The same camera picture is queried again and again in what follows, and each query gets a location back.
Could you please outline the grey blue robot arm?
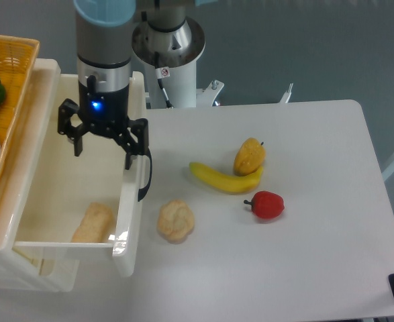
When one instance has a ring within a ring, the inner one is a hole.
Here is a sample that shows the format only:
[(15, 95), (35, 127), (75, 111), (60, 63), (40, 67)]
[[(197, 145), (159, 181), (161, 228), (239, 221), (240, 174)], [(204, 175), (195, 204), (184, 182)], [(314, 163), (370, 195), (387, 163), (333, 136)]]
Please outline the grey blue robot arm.
[(83, 136), (114, 140), (127, 158), (148, 156), (148, 122), (128, 113), (131, 60), (145, 68), (153, 108), (195, 107), (201, 26), (198, 1), (75, 1), (79, 99), (58, 109), (58, 132), (79, 155)]

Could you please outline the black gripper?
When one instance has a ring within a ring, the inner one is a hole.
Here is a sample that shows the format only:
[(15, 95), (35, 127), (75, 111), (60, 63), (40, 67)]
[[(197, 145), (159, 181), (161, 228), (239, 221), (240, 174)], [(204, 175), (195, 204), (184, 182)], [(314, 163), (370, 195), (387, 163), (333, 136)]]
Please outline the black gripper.
[(83, 136), (91, 133), (112, 139), (126, 153), (125, 169), (132, 166), (132, 157), (145, 156), (149, 149), (148, 120), (128, 116), (126, 87), (116, 92), (102, 93), (95, 87), (79, 84), (79, 103), (65, 99), (58, 108), (60, 135), (66, 135), (74, 144), (74, 155), (83, 151)]

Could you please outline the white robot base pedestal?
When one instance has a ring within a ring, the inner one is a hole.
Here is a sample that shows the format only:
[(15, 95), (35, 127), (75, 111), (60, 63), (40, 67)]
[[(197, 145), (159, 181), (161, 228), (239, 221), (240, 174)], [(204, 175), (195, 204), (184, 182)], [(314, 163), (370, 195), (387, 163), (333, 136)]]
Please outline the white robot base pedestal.
[(140, 23), (132, 35), (135, 57), (144, 67), (151, 109), (218, 106), (224, 83), (214, 79), (197, 87), (197, 61), (205, 49), (205, 34), (190, 17), (174, 30)]

